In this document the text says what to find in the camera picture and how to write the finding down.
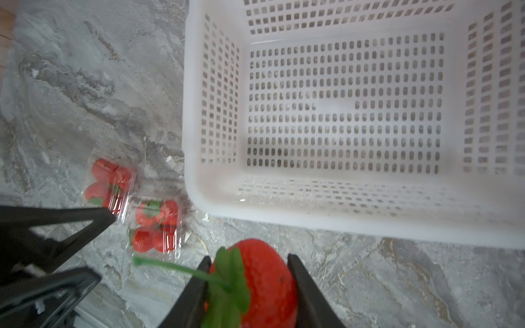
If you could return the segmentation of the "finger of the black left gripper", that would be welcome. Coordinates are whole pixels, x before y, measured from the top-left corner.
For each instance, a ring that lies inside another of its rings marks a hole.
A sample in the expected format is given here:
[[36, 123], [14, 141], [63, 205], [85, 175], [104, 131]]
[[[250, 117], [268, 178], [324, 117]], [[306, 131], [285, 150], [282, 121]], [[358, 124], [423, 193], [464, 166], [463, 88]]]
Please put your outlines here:
[[34, 265], [52, 273], [116, 222], [106, 208], [1, 206], [1, 274]]
[[75, 308], [100, 281], [88, 267], [41, 277], [19, 271], [1, 285], [1, 326], [73, 327]]

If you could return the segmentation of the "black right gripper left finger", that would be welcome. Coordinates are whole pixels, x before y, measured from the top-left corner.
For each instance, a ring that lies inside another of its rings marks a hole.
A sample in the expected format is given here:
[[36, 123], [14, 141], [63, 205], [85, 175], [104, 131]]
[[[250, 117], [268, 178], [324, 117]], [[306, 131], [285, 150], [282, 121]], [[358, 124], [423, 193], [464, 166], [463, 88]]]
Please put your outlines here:
[[205, 316], [206, 289], [207, 283], [204, 280], [192, 277], [159, 327], [201, 327]]

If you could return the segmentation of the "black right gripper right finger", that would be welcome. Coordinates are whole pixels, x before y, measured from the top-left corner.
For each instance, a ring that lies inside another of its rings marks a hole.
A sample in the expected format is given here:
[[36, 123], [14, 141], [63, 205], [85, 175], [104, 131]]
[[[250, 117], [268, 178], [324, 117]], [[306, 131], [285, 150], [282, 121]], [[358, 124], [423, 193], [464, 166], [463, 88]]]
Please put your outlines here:
[[303, 262], [295, 254], [287, 257], [288, 269], [296, 284], [297, 322], [299, 328], [345, 328]]

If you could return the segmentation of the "red strawberry basket edge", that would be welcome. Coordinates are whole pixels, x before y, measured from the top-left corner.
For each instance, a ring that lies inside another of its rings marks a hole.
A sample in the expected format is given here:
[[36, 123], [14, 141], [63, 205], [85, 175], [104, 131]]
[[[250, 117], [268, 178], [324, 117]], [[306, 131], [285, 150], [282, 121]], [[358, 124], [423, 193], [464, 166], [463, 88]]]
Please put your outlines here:
[[201, 327], [295, 327], [298, 293], [279, 253], [259, 239], [221, 247], [208, 271], [136, 258], [135, 265], [187, 273], [205, 284]]

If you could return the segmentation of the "clear plastic clamshell container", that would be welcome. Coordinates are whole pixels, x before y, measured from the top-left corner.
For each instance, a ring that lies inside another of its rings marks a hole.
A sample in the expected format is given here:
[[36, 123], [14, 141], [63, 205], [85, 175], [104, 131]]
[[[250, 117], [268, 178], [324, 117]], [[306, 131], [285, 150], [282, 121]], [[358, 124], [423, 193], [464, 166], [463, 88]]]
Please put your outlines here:
[[124, 214], [127, 253], [132, 257], [174, 262], [180, 256], [182, 218], [177, 198], [133, 194]]

